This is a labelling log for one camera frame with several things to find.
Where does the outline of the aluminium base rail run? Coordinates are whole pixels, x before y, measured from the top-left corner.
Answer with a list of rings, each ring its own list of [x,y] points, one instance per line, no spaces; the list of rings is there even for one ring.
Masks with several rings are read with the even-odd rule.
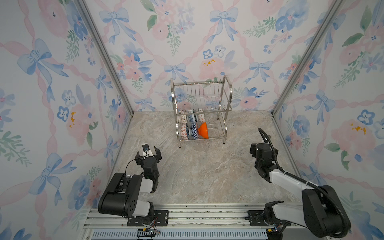
[[[166,204],[155,209],[164,213],[148,229],[128,226],[129,219],[91,210],[80,240],[272,240],[281,230],[284,240],[314,240],[297,223],[268,224],[261,204]]]

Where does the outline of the steel wire dish rack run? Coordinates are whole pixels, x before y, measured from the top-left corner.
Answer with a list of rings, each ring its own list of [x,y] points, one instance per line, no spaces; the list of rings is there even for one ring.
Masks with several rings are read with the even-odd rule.
[[[171,80],[170,87],[178,147],[181,148],[182,143],[187,141],[221,140],[225,144],[228,136],[227,118],[232,110],[234,93],[228,76],[194,83],[175,83]],[[199,136],[198,140],[181,140],[180,115],[185,111],[188,116],[190,110],[194,110],[197,117],[198,113],[205,115],[209,139]]]

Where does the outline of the aluminium corner post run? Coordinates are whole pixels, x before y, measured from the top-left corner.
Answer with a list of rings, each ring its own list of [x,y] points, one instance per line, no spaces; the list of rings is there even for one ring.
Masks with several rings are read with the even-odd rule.
[[[113,67],[112,60],[108,54],[108,51],[106,49],[105,44],[103,43],[102,36],[101,36],[101,34],[100,34],[100,32],[99,32],[99,30],[98,30],[98,28],[94,22],[94,19],[91,15],[91,12],[87,6],[86,1],[74,0],[74,3],[76,5],[76,7],[79,9],[80,15],[84,19],[85,25],[89,29],[91,37],[94,39],[95,46],[96,46],[99,54],[101,55],[102,60],[104,61],[105,65],[106,65],[106,68],[107,68],[108,73],[110,74],[110,76],[112,78],[113,83],[117,87],[117,91],[122,98],[124,106],[127,108],[128,112],[129,112],[129,116],[133,117],[134,111],[133,111],[133,109],[129,103],[129,100],[128,100],[128,97],[125,93],[123,84],[121,83],[121,81],[117,75],[117,72],[116,72],[115,68]]]
[[[288,81],[286,87],[282,91],[281,96],[278,98],[277,103],[275,104],[273,110],[271,111],[271,114],[273,117],[277,116],[279,113],[279,110],[283,108],[282,106],[284,104],[285,99],[288,97],[291,89],[296,84],[297,79],[302,74],[305,67],[307,66],[307,64],[311,60],[312,55],[317,50],[319,43],[321,42],[323,37],[326,35],[326,32],[328,31],[328,29],[332,25],[332,22],[337,17],[337,15],[340,12],[344,2],[345,1],[343,1],[343,0],[336,0],[336,1],[331,2],[331,6],[330,6],[329,10],[326,12],[325,17],[323,18],[323,22],[320,24],[317,31],[315,32],[313,40],[309,43],[307,49],[305,50],[305,52],[301,58],[301,61],[298,64],[298,68],[296,70],[294,70],[292,77]]]

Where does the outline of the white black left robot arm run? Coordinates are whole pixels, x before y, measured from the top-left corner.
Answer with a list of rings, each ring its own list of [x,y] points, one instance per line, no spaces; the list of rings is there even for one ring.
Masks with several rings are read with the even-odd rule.
[[[153,194],[157,190],[160,177],[158,163],[162,154],[156,147],[153,153],[148,144],[142,145],[142,148],[143,154],[137,153],[134,162],[143,169],[143,174],[115,173],[99,201],[100,214],[125,218],[154,217],[154,204],[139,200],[139,194]]]

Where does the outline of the green pattern bowl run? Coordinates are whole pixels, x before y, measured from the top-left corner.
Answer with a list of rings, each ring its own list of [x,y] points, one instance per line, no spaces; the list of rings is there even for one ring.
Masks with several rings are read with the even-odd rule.
[[[203,113],[198,113],[198,122],[200,124],[203,124],[206,122],[206,118],[205,118],[205,115]]]

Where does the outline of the aluminium corner post left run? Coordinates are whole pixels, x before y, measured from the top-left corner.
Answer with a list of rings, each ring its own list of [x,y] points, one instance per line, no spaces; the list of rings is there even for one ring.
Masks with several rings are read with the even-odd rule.
[[[110,74],[110,76],[112,78],[113,83],[117,87],[117,91],[122,98],[124,106],[127,108],[128,112],[129,112],[129,116],[133,117],[134,111],[133,111],[133,109],[129,103],[129,100],[128,100],[128,97],[125,93],[123,84],[121,83],[121,81],[117,75],[117,72],[116,72],[115,68],[113,67],[112,60],[108,54],[108,51],[106,49],[105,44],[103,43],[102,36],[101,36],[101,34],[100,34],[100,32],[99,32],[99,30],[98,30],[98,28],[94,22],[94,19],[91,15],[91,12],[87,6],[86,1],[74,0],[74,3],[76,5],[76,7],[79,9],[80,15],[84,19],[85,25],[89,29],[91,37],[94,39],[95,46],[96,46],[99,54],[101,55],[102,60],[104,61],[105,65],[106,65],[106,68],[107,68],[108,73]]]

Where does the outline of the maroon white pattern bowl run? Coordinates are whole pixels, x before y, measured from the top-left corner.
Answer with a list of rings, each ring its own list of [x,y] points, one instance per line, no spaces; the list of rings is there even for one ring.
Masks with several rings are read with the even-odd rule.
[[[188,123],[188,117],[187,115],[185,115],[185,111],[182,112],[182,114],[180,115],[180,122],[182,125],[186,125]]]

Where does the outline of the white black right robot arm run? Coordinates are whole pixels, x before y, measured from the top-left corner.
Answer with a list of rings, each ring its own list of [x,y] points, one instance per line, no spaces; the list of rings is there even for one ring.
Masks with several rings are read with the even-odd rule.
[[[265,204],[262,214],[248,216],[271,226],[268,232],[280,235],[289,224],[307,228],[318,238],[343,238],[351,229],[351,221],[335,191],[329,185],[319,186],[279,169],[277,149],[268,143],[251,144],[250,154],[256,159],[255,169],[261,178],[275,184],[301,200],[300,205],[283,201]]]

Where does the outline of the blue geometric pattern bowl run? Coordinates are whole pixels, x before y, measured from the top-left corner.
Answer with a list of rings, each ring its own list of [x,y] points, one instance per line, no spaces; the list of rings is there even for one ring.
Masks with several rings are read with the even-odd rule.
[[[188,135],[189,140],[198,140],[199,139],[198,125],[196,123],[187,124],[187,130],[188,130],[187,135]]]

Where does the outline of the blue floral bowl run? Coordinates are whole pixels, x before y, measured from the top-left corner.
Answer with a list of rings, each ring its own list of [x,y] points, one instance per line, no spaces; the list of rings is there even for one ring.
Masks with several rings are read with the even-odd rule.
[[[194,110],[190,110],[189,111],[189,114],[187,116],[187,120],[191,124],[196,124],[198,122],[198,117],[197,117],[197,115],[196,115]]]

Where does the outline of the red geometric pattern bowl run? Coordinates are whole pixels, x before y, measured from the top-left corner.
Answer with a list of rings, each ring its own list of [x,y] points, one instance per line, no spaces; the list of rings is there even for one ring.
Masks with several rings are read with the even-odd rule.
[[[180,127],[180,136],[182,141],[187,141],[189,140],[189,131],[187,128],[187,124],[183,124]]]

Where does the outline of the orange plastic bowl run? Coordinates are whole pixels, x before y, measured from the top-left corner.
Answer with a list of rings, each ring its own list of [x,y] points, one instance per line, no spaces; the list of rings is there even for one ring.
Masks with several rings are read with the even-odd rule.
[[[209,139],[207,123],[202,123],[198,128],[198,134],[202,139]]]

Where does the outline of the aluminium corner post right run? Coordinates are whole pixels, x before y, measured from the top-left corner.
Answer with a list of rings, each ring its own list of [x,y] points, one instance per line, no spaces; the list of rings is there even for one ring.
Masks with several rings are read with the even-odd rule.
[[[273,110],[271,111],[271,114],[273,117],[277,116],[279,113],[279,110],[283,108],[282,106],[284,104],[285,99],[288,97],[291,89],[296,84],[297,79],[302,74],[305,67],[307,66],[307,64],[311,60],[312,55],[317,50],[319,43],[321,42],[323,37],[326,35],[326,32],[328,31],[328,29],[332,25],[332,22],[337,17],[337,15],[340,12],[344,2],[345,1],[343,1],[343,0],[336,0],[336,1],[331,2],[331,6],[330,6],[329,10],[326,12],[325,17],[323,18],[323,22],[320,24],[317,31],[315,32],[313,40],[309,43],[307,49],[305,50],[305,52],[301,58],[301,61],[298,64],[298,68],[296,70],[294,70],[292,77],[288,81],[286,87],[282,91],[281,96],[278,98],[277,103],[275,104]]]

